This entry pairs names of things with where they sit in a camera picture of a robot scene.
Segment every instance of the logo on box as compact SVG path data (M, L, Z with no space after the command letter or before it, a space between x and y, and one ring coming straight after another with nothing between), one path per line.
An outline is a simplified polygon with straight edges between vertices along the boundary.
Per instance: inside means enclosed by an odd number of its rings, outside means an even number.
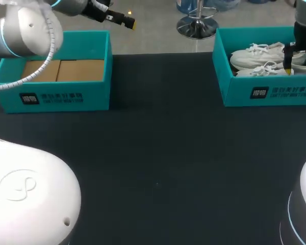
M268 91L269 91L269 87L254 87L250 94L250 98L251 99L265 99Z
M40 104L37 99L36 93L20 93L21 101L24 105L38 105Z

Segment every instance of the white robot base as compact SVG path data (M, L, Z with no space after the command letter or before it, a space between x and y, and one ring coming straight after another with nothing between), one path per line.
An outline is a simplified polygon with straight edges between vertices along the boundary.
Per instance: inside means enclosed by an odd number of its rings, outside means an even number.
M306 245L306 163L289 196L279 232L282 245Z
M0 140L0 245L68 245L80 208L64 161Z

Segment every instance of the black tabletop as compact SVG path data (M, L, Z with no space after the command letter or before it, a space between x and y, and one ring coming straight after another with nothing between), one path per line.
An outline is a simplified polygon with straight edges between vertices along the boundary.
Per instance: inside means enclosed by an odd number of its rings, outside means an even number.
M0 108L0 138L75 172L71 245L281 245L306 107L225 108L210 53L115 56L110 111Z

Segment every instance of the bar stool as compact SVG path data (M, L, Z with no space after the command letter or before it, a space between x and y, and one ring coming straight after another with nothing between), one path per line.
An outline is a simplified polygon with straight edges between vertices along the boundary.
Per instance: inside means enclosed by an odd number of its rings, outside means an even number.
M209 16L203 15L203 11L213 11ZM203 6L203 0L197 0L197 9L189 12L188 16L177 23L177 30L185 37L192 39L205 39L213 37L219 27L212 17L218 13L216 8Z

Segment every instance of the chrome stool base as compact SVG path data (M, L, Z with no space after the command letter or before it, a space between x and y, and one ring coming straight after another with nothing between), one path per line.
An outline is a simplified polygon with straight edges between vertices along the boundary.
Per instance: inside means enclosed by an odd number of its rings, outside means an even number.
M218 22L212 18L193 19L189 16L182 18L177 23L177 30L185 37L192 39L206 39L213 37L216 29L219 27Z

